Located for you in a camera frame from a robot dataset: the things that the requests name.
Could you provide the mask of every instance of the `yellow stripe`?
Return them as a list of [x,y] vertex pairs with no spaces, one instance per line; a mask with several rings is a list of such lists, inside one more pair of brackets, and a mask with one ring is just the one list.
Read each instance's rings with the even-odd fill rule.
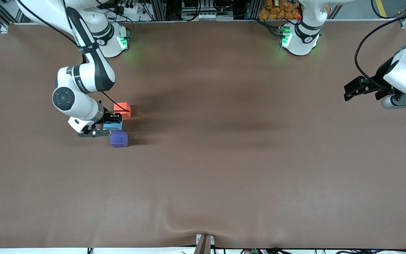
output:
[[383,8],[382,0],[375,0],[377,4],[377,9],[379,10],[380,15],[387,17],[385,13],[385,8]]

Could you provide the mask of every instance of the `light blue block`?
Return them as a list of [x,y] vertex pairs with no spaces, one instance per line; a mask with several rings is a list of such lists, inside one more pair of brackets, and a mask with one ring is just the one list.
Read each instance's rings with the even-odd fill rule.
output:
[[108,122],[103,124],[103,129],[108,129],[111,131],[121,131],[123,127],[123,122]]

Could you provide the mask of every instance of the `orange cube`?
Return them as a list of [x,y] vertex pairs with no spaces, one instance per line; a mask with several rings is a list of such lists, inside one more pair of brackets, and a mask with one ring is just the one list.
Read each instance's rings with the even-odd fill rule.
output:
[[117,102],[114,104],[114,110],[119,110],[115,112],[115,114],[121,114],[122,119],[130,119],[131,118],[131,106],[127,102]]

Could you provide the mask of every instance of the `table surface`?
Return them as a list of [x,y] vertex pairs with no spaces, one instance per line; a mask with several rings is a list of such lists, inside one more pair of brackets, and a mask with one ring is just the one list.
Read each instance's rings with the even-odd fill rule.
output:
[[[257,23],[140,24],[110,59],[128,148],[79,138],[51,103],[80,62],[52,29],[0,35],[0,248],[406,248],[406,109],[345,102],[377,22],[328,22],[308,56]],[[406,42],[391,25],[359,62]],[[110,108],[109,100],[92,94]]]

